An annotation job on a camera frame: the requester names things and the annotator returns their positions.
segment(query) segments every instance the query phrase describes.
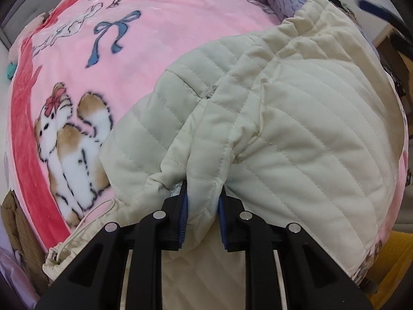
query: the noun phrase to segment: red bow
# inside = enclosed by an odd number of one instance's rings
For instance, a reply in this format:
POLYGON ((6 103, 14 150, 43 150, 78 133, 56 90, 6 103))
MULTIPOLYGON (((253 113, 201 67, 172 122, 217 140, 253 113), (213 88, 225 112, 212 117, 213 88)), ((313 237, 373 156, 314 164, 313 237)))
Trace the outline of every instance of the red bow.
POLYGON ((53 107, 54 111, 57 112, 57 109, 59 108, 61 104, 60 97, 65 94, 66 90, 65 88, 59 88, 54 94, 46 99, 46 110, 45 110, 45 116, 49 117, 53 107))

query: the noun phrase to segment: yellow cloth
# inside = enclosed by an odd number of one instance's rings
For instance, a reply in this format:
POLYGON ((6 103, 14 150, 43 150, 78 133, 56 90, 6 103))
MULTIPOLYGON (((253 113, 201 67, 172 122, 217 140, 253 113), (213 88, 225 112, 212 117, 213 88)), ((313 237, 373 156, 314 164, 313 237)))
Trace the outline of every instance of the yellow cloth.
POLYGON ((370 301, 379 310, 394 293, 413 261, 413 234, 392 231, 367 278, 379 283, 370 301))

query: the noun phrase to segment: small blue bow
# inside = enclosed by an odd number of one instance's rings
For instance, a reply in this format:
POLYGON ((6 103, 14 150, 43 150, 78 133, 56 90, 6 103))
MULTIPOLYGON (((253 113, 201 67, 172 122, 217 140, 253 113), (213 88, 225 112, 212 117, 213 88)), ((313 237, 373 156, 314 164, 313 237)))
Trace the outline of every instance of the small blue bow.
POLYGON ((100 35, 96 38, 94 41, 93 49, 92 49, 92 54, 88 60, 88 64, 86 65, 86 68, 91 67, 92 65, 95 65, 99 61, 99 52, 98 52, 98 44, 99 40, 102 38, 102 36, 109 30, 111 26, 118 26, 118 36, 116 37, 115 41, 113 42, 111 46, 111 51, 112 53, 118 53, 119 51, 122 50, 122 46, 118 44, 118 41, 126 34, 128 30, 128 22, 131 22, 133 20, 137 20, 141 15, 141 12, 138 10, 135 10, 128 15, 126 15, 124 18, 122 18, 119 21, 110 23, 110 22, 100 22, 95 26, 93 29, 93 32, 95 35, 99 34, 100 35))

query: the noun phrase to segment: brown garment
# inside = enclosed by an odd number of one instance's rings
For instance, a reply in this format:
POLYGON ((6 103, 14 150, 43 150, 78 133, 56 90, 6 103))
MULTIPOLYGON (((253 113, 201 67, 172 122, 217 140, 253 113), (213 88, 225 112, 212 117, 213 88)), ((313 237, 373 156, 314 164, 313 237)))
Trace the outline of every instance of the brown garment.
POLYGON ((36 292, 41 296, 47 289, 49 281, 42 270, 45 254, 20 208, 14 191, 9 191, 6 195, 1 206, 1 217, 13 250, 21 254, 28 277, 36 292))

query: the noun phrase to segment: quilted fabric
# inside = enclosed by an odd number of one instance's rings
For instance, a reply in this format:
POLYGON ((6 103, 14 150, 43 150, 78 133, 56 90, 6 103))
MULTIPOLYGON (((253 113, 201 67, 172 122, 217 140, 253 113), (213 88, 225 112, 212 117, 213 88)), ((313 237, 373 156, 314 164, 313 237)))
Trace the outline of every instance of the quilted fabric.
POLYGON ((164 253, 165 309, 239 309, 244 261, 220 243, 222 186, 267 222, 296 221, 352 276, 393 198, 402 114, 357 27, 327 0, 264 32, 189 52, 116 125, 101 161, 118 200, 65 244, 55 278, 108 221, 138 222, 188 181, 184 248, 164 253))

